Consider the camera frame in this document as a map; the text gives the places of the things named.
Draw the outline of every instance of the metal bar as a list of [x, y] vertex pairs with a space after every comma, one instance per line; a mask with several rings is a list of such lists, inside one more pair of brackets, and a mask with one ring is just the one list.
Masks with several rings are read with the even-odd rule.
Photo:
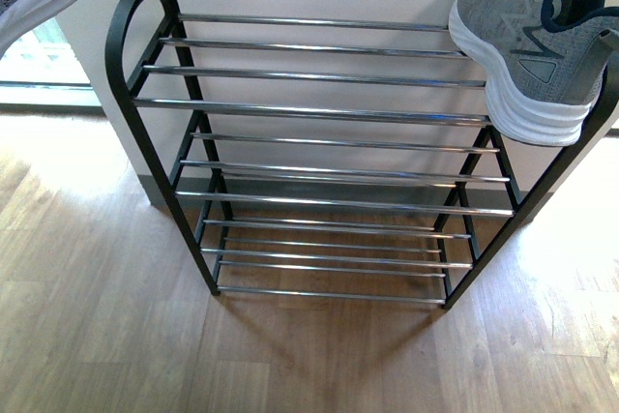
[[176, 192], [179, 196], [210, 198], [217, 201], [270, 203], [276, 205], [308, 205], [308, 206], [337, 206], [352, 208], [368, 208], [390, 210], [419, 214], [446, 213], [450, 215], [475, 215], [485, 217], [510, 217], [512, 210], [493, 208], [462, 208], [446, 207], [442, 205], [412, 205], [407, 203], [363, 202], [352, 200], [327, 200], [294, 197], [273, 197], [269, 195], [244, 195], [238, 193], [208, 193], [208, 192]]
[[302, 265], [281, 265], [267, 263], [251, 263], [247, 261], [227, 261], [223, 260], [221, 266], [238, 266], [252, 267], [265, 269], [293, 270], [293, 271], [329, 271], [336, 273], [358, 273], [362, 275], [386, 275], [386, 276], [405, 276], [409, 278], [440, 278], [443, 279], [443, 273], [415, 273], [408, 271], [391, 271], [391, 270], [363, 270], [358, 268], [332, 268], [329, 266], [302, 266]]
[[348, 249], [356, 251], [395, 251], [399, 253], [439, 253], [436, 249], [407, 249], [404, 247], [380, 247], [380, 246], [354, 246], [350, 244], [329, 244], [316, 242], [294, 242], [294, 241], [268, 241], [262, 239], [245, 239], [242, 237], [226, 237], [226, 242], [236, 244], [259, 244], [264, 246], [286, 246], [286, 247], [317, 247], [329, 249]]
[[249, 43], [243, 41], [207, 41], [200, 39], [176, 38], [163, 38], [161, 39], [161, 42], [164, 45], [173, 45], [175, 47], [231, 48], [238, 50], [268, 50], [287, 52], [323, 52], [387, 57], [463, 58], [470, 60], [470, 58], [460, 50], [412, 50], [401, 48], [344, 47], [339, 45], [268, 44]]
[[460, 147], [454, 145], [425, 145], [408, 144], [401, 142], [379, 142], [364, 140], [324, 140], [324, 139], [303, 139], [293, 137], [260, 137], [253, 135], [228, 135], [228, 134], [205, 134], [192, 133], [196, 139], [225, 140], [232, 142], [251, 142], [251, 143], [275, 143], [275, 144], [307, 144], [307, 145], [326, 145], [330, 147], [366, 147], [371, 149], [393, 149], [393, 150], [419, 150], [453, 152], [459, 154], [495, 154], [499, 151], [496, 148], [480, 147]]
[[438, 261], [402, 260], [396, 258], [363, 258], [359, 256], [340, 255], [308, 255], [299, 253], [274, 253], [269, 251], [231, 251], [223, 249], [202, 249], [203, 253], [220, 253], [235, 256], [259, 256], [262, 258], [281, 258], [289, 260], [322, 260], [339, 261], [343, 263], [381, 263], [383, 265], [421, 266], [426, 268], [459, 268], [469, 270], [473, 265], [469, 263], [441, 263]]
[[[193, 261], [211, 293], [218, 295], [217, 283], [213, 280], [213, 276], [204, 261], [200, 246], [195, 242], [192, 228], [185, 217], [185, 213], [181, 208], [178, 198], [174, 194], [174, 190], [170, 186], [165, 169], [146, 131], [144, 122], [133, 104], [135, 94], [132, 94], [132, 91], [135, 91], [139, 87], [137, 84], [141, 79], [141, 74], [134, 74], [136, 79], [130, 79], [130, 81], [133, 81], [130, 82], [130, 84], [125, 80], [123, 67], [125, 39], [127, 38], [127, 32], [133, 15], [139, 5], [144, 1], [145, 0], [121, 0], [114, 12], [105, 42], [105, 71], [107, 73], [107, 80], [114, 98], [129, 125], [133, 138], [162, 193], [163, 200], [192, 254]], [[162, 3], [164, 11], [164, 20], [162, 24], [167, 20], [173, 22], [179, 12], [178, 2], [176, 0], [160, 0], [160, 2]]]
[[[438, 258], [441, 260], [442, 263], [447, 263], [447, 251], [445, 250], [445, 241], [443, 239], [437, 239], [436, 243], [439, 249]], [[443, 287], [445, 288], [445, 298], [447, 298], [452, 294], [452, 279], [449, 275], [448, 268], [443, 268], [441, 271], [445, 275], [445, 278], [443, 279]]]
[[[178, 23], [176, 25], [176, 27], [172, 30], [172, 34], [176, 38], [180, 38], [180, 39], [187, 38], [187, 32], [185, 31], [185, 26], [182, 23]], [[181, 66], [183, 67], [194, 66], [192, 51], [190, 49], [177, 48], [176, 54], [178, 56], [178, 60]], [[190, 95], [190, 98], [193, 101], [202, 101], [204, 98], [202, 96], [202, 89], [200, 88], [200, 82], [198, 81], [197, 76], [184, 76], [184, 78], [185, 78], [185, 85], [187, 87], [187, 91]], [[202, 133], [212, 132], [211, 122], [209, 121], [209, 116], [206, 113], [204, 113], [201, 110], [195, 109], [192, 113], [192, 120], [193, 119], [197, 120], [196, 126], [200, 128], [200, 131]], [[188, 131], [188, 133], [194, 132], [194, 131], [195, 131], [195, 128]], [[185, 137], [191, 137], [191, 135], [186, 133]], [[204, 139], [202, 143], [204, 145], [204, 151], [206, 152], [208, 159], [213, 162], [218, 162], [220, 160], [220, 155], [218, 153], [215, 141]], [[217, 168], [213, 168], [212, 173], [213, 173], [213, 177], [216, 177], [219, 179], [218, 189], [221, 192], [228, 192], [227, 186], [225, 184], [225, 179], [223, 179], [223, 177], [221, 176], [221, 171]], [[231, 220], [232, 219], [232, 206], [228, 202], [223, 202], [221, 204], [221, 208], [223, 209], [223, 214], [225, 215], [225, 217]]]
[[457, 113], [426, 113], [382, 110], [352, 110], [343, 108], [304, 108], [252, 103], [221, 103], [177, 99], [133, 99], [138, 107], [202, 110], [210, 114], [264, 116], [280, 118], [310, 118], [320, 120], [368, 121], [438, 126], [485, 127], [491, 125], [486, 115]]
[[[285, 180], [290, 183], [317, 183], [317, 184], [337, 184], [346, 186], [391, 186], [391, 187], [408, 187], [411, 185], [410, 180], [406, 179], [359, 179], [347, 176], [307, 176], [298, 174], [255, 174], [255, 173], [235, 173], [226, 171], [226, 179], [245, 179], [253, 181], [281, 181]], [[456, 183], [428, 183], [422, 181], [412, 181], [413, 185], [432, 186], [434, 188], [453, 188]]]
[[229, 285], [221, 285], [220, 290], [225, 292], [246, 292], [251, 294], [296, 295], [301, 297], [328, 297], [339, 299], [375, 300], [382, 302], [404, 302], [407, 304], [445, 305], [444, 299], [424, 299], [417, 297], [389, 297], [383, 295], [339, 294], [332, 292], [307, 292], [296, 290], [272, 290], [254, 287], [234, 287]]
[[[226, 245], [225, 238], [228, 235], [228, 231], [229, 231], [229, 228], [227, 226], [221, 229], [220, 244], [219, 244], [219, 250], [221, 251], [225, 250], [225, 245]], [[215, 266], [213, 267], [213, 279], [215, 280], [215, 282], [220, 280], [220, 270], [221, 270], [222, 260], [223, 260], [223, 253], [218, 253], [217, 256], [215, 257]]]
[[582, 125], [580, 139], [574, 145], [561, 149], [535, 186], [524, 197], [514, 216], [503, 224], [503, 227], [501, 227], [480, 256], [475, 267], [464, 276], [456, 289], [454, 289], [452, 295], [448, 297], [445, 309], [450, 309], [457, 302], [464, 291], [484, 270], [492, 257], [499, 252], [501, 247], [527, 220], [529, 215], [539, 211], [544, 206], [547, 201], [545, 195], [571, 167], [578, 163], [579, 157], [586, 153], [586, 149], [590, 148], [590, 143], [596, 134], [602, 130], [604, 124], [613, 115], [618, 101], [619, 56], [617, 53], [613, 53], [608, 60], [608, 65], [604, 72], [603, 91]]
[[[202, 113], [200, 120], [198, 122], [198, 127], [202, 132], [209, 133], [211, 131], [211, 122], [209, 121], [209, 117], [206, 113]], [[204, 150], [206, 151], [206, 155], [210, 161], [218, 162], [220, 160], [220, 154], [217, 151], [217, 147], [215, 142], [212, 140], [204, 141]], [[221, 170], [219, 168], [212, 168], [213, 177], [217, 178], [218, 183], [216, 189], [219, 192], [228, 193], [228, 187], [225, 183], [225, 179], [221, 174]], [[223, 215], [227, 220], [232, 220], [234, 217], [232, 213], [232, 205], [230, 202], [221, 202], [221, 209], [223, 210]]]
[[226, 68], [176, 67], [145, 65], [143, 69], [155, 74], [178, 74], [180, 76], [236, 77], [244, 79], [290, 79], [304, 81], [353, 82], [357, 84], [384, 84], [391, 86], [446, 87], [483, 90], [485, 81], [463, 79], [428, 79], [420, 77], [363, 76], [357, 74], [326, 74], [282, 72], [273, 70], [237, 70]]
[[[218, 179], [216, 176], [212, 176], [209, 181], [209, 187], [207, 188], [207, 192], [214, 192], [217, 188]], [[200, 245], [202, 243], [202, 238], [204, 237], [204, 228], [206, 224], [205, 220], [209, 218], [211, 213], [211, 207], [213, 205], [213, 200], [205, 200], [204, 204], [202, 204], [202, 209], [200, 211], [200, 216], [197, 219], [197, 225], [195, 226], [195, 231], [193, 233], [193, 237], [195, 238], [195, 242]]]
[[330, 174], [336, 176], [362, 176], [373, 178], [398, 178], [408, 181], [419, 181], [434, 186], [445, 186], [445, 183], [465, 182], [465, 183], [508, 183], [509, 178], [496, 176], [473, 176], [467, 174], [433, 174], [433, 173], [413, 173], [409, 171], [383, 171], [383, 170], [363, 170], [363, 169], [335, 169], [335, 168], [313, 168], [307, 166], [274, 166], [268, 164], [250, 163], [224, 163], [224, 162], [203, 162], [198, 160], [182, 160], [185, 166], [217, 168], [221, 170], [238, 169], [246, 171], [275, 171], [293, 172], [308, 174]]
[[[487, 128], [481, 128], [479, 134], [475, 138], [475, 142], [473, 142], [474, 147], [486, 147], [488, 142], [490, 141], [490, 133]], [[462, 165], [462, 169], [460, 170], [460, 174], [471, 174], [473, 170], [475, 170], [475, 166], [479, 162], [481, 158], [480, 154], [470, 154], [466, 157], [464, 164]], [[457, 202], [457, 189], [453, 188], [449, 195], [447, 195], [447, 199], [445, 200], [445, 206], [452, 207], [456, 205]], [[449, 219], [449, 214], [441, 214], [436, 219], [434, 223], [434, 229], [437, 231], [442, 231], [445, 227], [445, 223]]]
[[393, 21], [365, 21], [354, 19], [286, 18], [246, 15], [196, 15], [180, 14], [180, 21], [202, 21], [211, 23], [273, 24], [281, 26], [326, 26], [332, 28], [383, 29], [389, 31], [422, 31], [446, 33], [447, 26], [415, 24]]
[[135, 62], [135, 67], [133, 68], [129, 79], [127, 79], [127, 81], [125, 82], [125, 78], [123, 77], [123, 82], [125, 82], [125, 85], [128, 87], [129, 93], [132, 96], [137, 96], [144, 87], [144, 84], [146, 83], [148, 73], [144, 70], [143, 65], [152, 65], [157, 61], [163, 50], [163, 45], [160, 43], [159, 39], [161, 37], [168, 36], [172, 32], [175, 24], [176, 20], [174, 16], [165, 15], [165, 17], [162, 19], [161, 23], [153, 33], [150, 41], [144, 48], [142, 55], [139, 57], [137, 62]]
[[507, 156], [507, 149], [505, 148], [505, 143], [503, 142], [503, 137], [500, 132], [494, 127], [488, 128], [488, 131], [490, 133], [492, 145], [495, 148], [500, 149], [496, 153], [496, 160], [498, 162], [499, 169], [501, 170], [501, 174], [510, 179], [510, 182], [506, 186], [507, 195], [512, 203], [512, 208], [515, 210], [522, 201], [522, 194], [520, 193], [520, 188], [518, 187], [518, 182], [516, 181], [516, 174], [512, 168], [510, 158]]
[[430, 226], [417, 226], [407, 224], [384, 224], [384, 223], [367, 223], [367, 222], [353, 222], [353, 221], [320, 221], [320, 220], [292, 220], [288, 218], [254, 218], [254, 217], [236, 217], [238, 221], [264, 221], [268, 223], [280, 223], [280, 224], [310, 224], [312, 226], [343, 226], [343, 227], [361, 227], [372, 229], [401, 229], [402, 231], [428, 231], [434, 232]]
[[[468, 195], [466, 194], [466, 187], [462, 184], [457, 186], [457, 195], [460, 201], [460, 206], [464, 208], [470, 207]], [[468, 238], [468, 247], [471, 252], [471, 257], [475, 262], [482, 254], [480, 244], [477, 240], [477, 234], [475, 233], [475, 224], [473, 223], [473, 219], [468, 215], [462, 215], [462, 220], [464, 221], [464, 229], [466, 230], [466, 233], [471, 236]]]
[[183, 171], [181, 160], [186, 159], [187, 155], [190, 152], [193, 141], [192, 134], [197, 129], [201, 113], [202, 112], [198, 110], [192, 112], [192, 117], [190, 118], [190, 121], [187, 124], [187, 128], [183, 133], [181, 145], [178, 148], [178, 152], [176, 153], [176, 159], [174, 159], [174, 164], [172, 165], [172, 169], [170, 170], [170, 174], [168, 176], [170, 185], [173, 189], [176, 189], [178, 187], [178, 183], [181, 180], [181, 173]]
[[419, 230], [402, 230], [402, 229], [382, 229], [382, 228], [366, 228], [361, 227], [333, 227], [333, 226], [314, 226], [305, 224], [276, 224], [262, 221], [222, 221], [222, 220], [205, 220], [207, 225], [212, 226], [231, 226], [231, 227], [250, 227], [254, 229], [282, 229], [296, 231], [321, 231], [321, 232], [344, 232], [355, 234], [385, 234], [395, 236], [408, 237], [442, 237], [444, 239], [468, 239], [467, 234], [451, 234], [444, 232], [419, 231]]

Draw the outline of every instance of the metal shoe rack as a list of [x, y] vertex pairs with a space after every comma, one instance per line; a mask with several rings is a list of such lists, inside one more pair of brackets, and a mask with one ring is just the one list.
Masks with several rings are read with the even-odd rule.
[[[461, 52], [188, 39], [185, 24], [206, 22], [286, 25], [297, 28], [356, 28], [369, 31], [394, 30], [405, 34], [416, 34], [419, 31], [445, 34], [445, 27], [372, 21], [185, 15], [180, 13], [177, 0], [159, 0], [163, 6], [164, 18], [146, 45], [137, 66], [126, 79], [123, 69], [125, 39], [133, 14], [143, 1], [121, 0], [114, 14], [105, 49], [108, 80], [162, 197], [214, 295], [220, 292], [253, 292], [368, 298], [428, 303], [449, 308], [526, 218], [541, 207], [548, 190], [570, 169], [613, 113], [619, 96], [619, 74], [607, 71], [604, 91], [584, 124], [580, 141], [561, 149], [537, 184], [522, 198], [502, 137], [485, 115], [210, 102], [204, 98], [200, 88], [200, 79], [204, 79], [203, 76], [210, 76], [211, 79], [285, 79], [305, 83], [329, 81], [358, 83], [360, 86], [379, 84], [483, 90], [482, 81], [202, 68], [194, 64], [192, 57], [192, 50], [206, 47], [209, 50], [225, 48], [261, 50], [265, 53], [305, 51], [313, 56], [362, 54], [411, 57], [414, 60], [425, 57], [467, 60]], [[160, 54], [167, 47], [175, 48], [178, 66], [158, 64]], [[162, 74], [181, 76], [190, 97], [158, 99], [142, 96], [148, 79]], [[169, 173], [163, 168], [139, 108], [191, 111], [178, 155]], [[256, 136], [214, 131], [212, 118], [209, 119], [212, 115], [229, 121], [234, 121], [234, 118], [239, 116], [279, 119], [278, 121], [282, 121], [282, 118], [301, 118], [313, 123], [337, 120], [342, 127], [360, 122], [405, 124], [410, 125], [411, 131], [420, 126], [437, 129], [462, 127], [469, 131], [475, 129], [477, 137], [470, 146], [465, 147], [413, 144], [408, 141], [322, 138], [320, 135], [289, 137], [274, 133], [270, 136]], [[293, 166], [227, 162], [220, 159], [221, 145], [226, 142], [252, 144], [254, 147], [255, 144], [261, 144], [265, 151], [277, 144], [278, 147], [287, 147], [288, 151], [300, 146], [313, 146], [316, 151], [351, 147], [363, 150], [450, 152], [462, 154], [463, 164], [454, 174], [427, 174], [405, 169], [390, 171], [323, 168], [303, 165], [302, 160]], [[190, 157], [193, 145], [199, 145], [206, 152], [204, 160], [193, 160]], [[495, 159], [501, 175], [474, 174], [482, 157]], [[183, 174], [189, 167], [202, 168], [210, 175], [205, 177], [204, 189], [188, 192], [179, 188]], [[267, 193], [251, 190], [244, 192], [243, 188], [251, 186], [252, 182], [261, 185], [270, 183], [274, 188]], [[282, 183], [298, 183], [304, 188], [298, 190], [299, 194], [290, 195], [279, 189]], [[509, 198], [511, 208], [496, 209], [472, 205], [467, 187], [476, 183], [501, 186]], [[307, 186], [317, 187], [316, 192], [322, 192], [324, 196], [317, 196], [315, 193], [304, 195], [304, 192], [312, 192], [306, 189]], [[409, 188], [412, 190], [414, 186], [424, 186], [445, 194], [442, 195], [440, 203], [417, 204], [410, 201], [410, 195], [405, 195], [403, 201], [393, 202], [366, 197], [342, 199], [335, 194], [324, 193], [337, 192], [336, 187], [342, 186], [352, 192], [356, 188], [394, 187], [401, 191]], [[195, 229], [190, 226], [186, 215], [187, 208], [184, 210], [181, 199], [201, 202], [201, 212]], [[482, 245], [478, 237], [479, 231], [476, 231], [476, 221], [485, 217], [501, 219], [503, 225], [487, 244]], [[450, 229], [451, 226], [447, 225], [452, 223], [459, 224], [460, 227]], [[460, 247], [456, 256], [450, 256], [450, 249], [457, 250], [458, 243], [465, 247]], [[329, 249], [328, 253], [323, 252], [326, 248]], [[282, 278], [284, 274], [293, 274], [300, 278], [287, 280]], [[270, 276], [267, 279], [268, 285], [256, 283], [263, 275]], [[316, 280], [321, 285], [318, 289], [312, 289], [311, 286]], [[344, 282], [345, 290], [334, 291], [322, 285], [331, 280]], [[295, 282], [299, 288], [285, 286], [290, 282]], [[350, 284], [354, 282], [363, 283], [364, 289], [368, 288], [368, 282], [383, 283], [373, 287], [379, 288], [379, 292], [368, 295], [366, 290], [359, 292], [351, 289]]]

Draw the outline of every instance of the chrome rod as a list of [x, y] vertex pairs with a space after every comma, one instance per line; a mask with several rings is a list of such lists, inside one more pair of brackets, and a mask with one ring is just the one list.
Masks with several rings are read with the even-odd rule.
[[454, 263], [442, 261], [402, 260], [396, 258], [363, 258], [360, 256], [341, 255], [308, 255], [299, 253], [274, 253], [269, 251], [233, 251], [228, 249], [201, 249], [203, 253], [216, 253], [217, 255], [234, 256], [259, 256], [262, 258], [280, 258], [289, 260], [322, 260], [339, 261], [344, 263], [381, 263], [383, 265], [420, 266], [425, 268], [457, 268], [470, 270], [473, 265], [469, 263]]
[[431, 239], [468, 239], [468, 234], [451, 234], [445, 232], [430, 232], [402, 229], [373, 229], [361, 227], [338, 227], [338, 226], [316, 226], [306, 224], [277, 224], [274, 222], [263, 221], [223, 221], [223, 220], [204, 220], [204, 223], [211, 226], [228, 226], [228, 227], [249, 227], [252, 229], [280, 229], [294, 231], [321, 231], [321, 232], [344, 232], [354, 234], [385, 234], [406, 237], [426, 237]]
[[406, 224], [384, 224], [384, 223], [366, 223], [366, 222], [351, 222], [351, 221], [320, 221], [320, 220], [292, 220], [285, 218], [254, 218], [254, 217], [234, 217], [236, 221], [264, 221], [264, 222], [274, 222], [280, 224], [310, 224], [313, 226], [344, 226], [344, 227], [361, 227], [367, 228], [371, 227], [372, 229], [401, 229], [403, 231], [428, 231], [433, 232], [434, 228], [432, 226], [417, 226], [417, 225], [406, 225]]
[[281, 118], [312, 118], [321, 120], [370, 121], [377, 123], [402, 123], [439, 126], [490, 126], [486, 115], [457, 113], [407, 113], [403, 111], [352, 110], [343, 108], [306, 108], [271, 106], [252, 103], [221, 103], [172, 99], [133, 99], [136, 106], [146, 108], [173, 108], [202, 110], [220, 115], [268, 116]]
[[383, 171], [383, 170], [363, 170], [363, 169], [334, 169], [334, 168], [313, 168], [306, 166], [274, 166], [268, 164], [250, 163], [224, 163], [206, 162], [198, 160], [181, 160], [184, 166], [215, 168], [222, 170], [245, 170], [245, 171], [275, 171], [308, 174], [328, 174], [336, 176], [364, 176], [370, 178], [398, 178], [406, 180], [417, 180], [426, 183], [509, 183], [510, 178], [497, 176], [476, 176], [472, 174], [433, 174], [433, 173], [413, 173], [409, 171]]
[[463, 208], [444, 205], [413, 205], [407, 203], [363, 202], [352, 200], [328, 200], [318, 198], [272, 197], [269, 195], [244, 195], [238, 193], [210, 193], [210, 192], [176, 192], [179, 196], [211, 199], [219, 202], [251, 202], [271, 203], [276, 205], [308, 205], [308, 206], [338, 206], [352, 208], [369, 208], [421, 214], [471, 215], [488, 217], [510, 217], [512, 210], [493, 208]]
[[425, 299], [418, 297], [389, 297], [384, 295], [362, 295], [362, 294], [339, 294], [332, 292], [308, 292], [305, 290], [273, 290], [255, 287], [235, 287], [230, 285], [219, 285], [218, 289], [223, 292], [246, 292], [250, 294], [272, 294], [272, 295], [297, 295], [300, 297], [328, 297], [337, 299], [356, 299], [356, 300], [376, 300], [383, 302], [405, 302], [407, 304], [435, 304], [445, 305], [445, 299]]
[[469, 59], [459, 50], [412, 50], [401, 48], [377, 47], [344, 47], [335, 45], [305, 45], [305, 44], [269, 44], [248, 43], [243, 41], [207, 41], [200, 39], [161, 38], [165, 45], [176, 47], [208, 47], [231, 48], [237, 50], [268, 50], [291, 52], [324, 52], [343, 53], [352, 55], [378, 55], [388, 57], [417, 57], [417, 58], [464, 58]]
[[453, 189], [456, 183], [429, 183], [425, 181], [415, 181], [406, 179], [359, 179], [346, 176], [308, 176], [299, 174], [256, 174], [256, 173], [234, 173], [226, 171], [225, 177], [228, 179], [251, 179], [253, 181], [278, 181], [285, 180], [291, 183], [317, 183], [317, 184], [338, 184], [355, 186], [391, 186], [409, 187], [411, 185], [432, 186], [435, 188]]
[[392, 86], [416, 86], [416, 87], [448, 87], [470, 88], [483, 90], [485, 81], [480, 80], [453, 80], [453, 79], [429, 79], [420, 77], [388, 77], [388, 76], [364, 76], [357, 74], [324, 74], [324, 73], [301, 73], [281, 72], [272, 70], [237, 70], [225, 68], [201, 68], [181, 67], [164, 65], [144, 65], [146, 72], [156, 74], [178, 74], [180, 76], [210, 76], [210, 77], [237, 77], [245, 79], [292, 79], [305, 81], [330, 81], [330, 82], [355, 82], [359, 84], [385, 84]]
[[351, 244], [328, 244], [316, 242], [294, 241], [268, 241], [262, 239], [245, 239], [242, 237], [226, 237], [226, 243], [235, 244], [259, 244], [263, 246], [287, 246], [287, 247], [317, 247], [329, 249], [348, 249], [356, 251], [395, 251], [398, 253], [440, 253], [439, 249], [407, 249], [404, 247], [381, 247], [381, 246], [355, 246]]
[[281, 265], [267, 263], [251, 263], [248, 261], [220, 261], [221, 266], [238, 266], [251, 268], [266, 268], [292, 271], [335, 271], [339, 273], [359, 273], [363, 275], [388, 275], [388, 276], [405, 276], [411, 278], [445, 278], [444, 273], [414, 273], [408, 271], [390, 271], [390, 270], [362, 270], [358, 268], [332, 268], [329, 266], [302, 266], [302, 265]]
[[461, 154], [496, 154], [499, 149], [494, 147], [458, 147], [453, 145], [406, 144], [400, 142], [377, 142], [364, 140], [323, 140], [303, 139], [296, 137], [258, 137], [253, 135], [227, 135], [210, 133], [192, 133], [196, 139], [225, 140], [233, 142], [259, 142], [280, 144], [327, 145], [333, 147], [367, 147], [372, 149], [419, 150], [454, 152]]
[[332, 28], [385, 29], [391, 31], [424, 31], [446, 33], [446, 26], [415, 24], [393, 21], [365, 21], [355, 19], [286, 18], [276, 16], [245, 15], [196, 15], [179, 14], [180, 21], [203, 21], [210, 23], [277, 24], [281, 26], [327, 26]]

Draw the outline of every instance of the curved handle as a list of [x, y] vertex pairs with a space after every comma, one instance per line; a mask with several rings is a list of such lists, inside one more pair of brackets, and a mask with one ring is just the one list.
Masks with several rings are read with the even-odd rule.
[[157, 47], [159, 46], [158, 38], [167, 36], [172, 27], [178, 24], [178, 15], [180, 13], [178, 1], [160, 0], [164, 11], [162, 23], [155, 32], [153, 40], [151, 40], [149, 46], [142, 55], [138, 67], [129, 79], [129, 82], [135, 82], [128, 84], [123, 70], [125, 39], [127, 38], [127, 31], [129, 30], [133, 15], [144, 1], [145, 0], [120, 0], [109, 25], [107, 39], [105, 41], [105, 71], [111, 91], [118, 103], [125, 103], [127, 100], [131, 100], [130, 88], [133, 88], [140, 78], [145, 78], [145, 75], [139, 76], [140, 74], [144, 74], [140, 71], [144, 60], [148, 57], [156, 58], [156, 56], [159, 55], [157, 52]]

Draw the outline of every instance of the wooden floor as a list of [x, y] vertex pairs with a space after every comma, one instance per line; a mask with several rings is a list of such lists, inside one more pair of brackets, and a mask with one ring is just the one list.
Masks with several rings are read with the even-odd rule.
[[105, 120], [0, 115], [0, 411], [617, 412], [618, 161], [449, 312], [215, 299]]

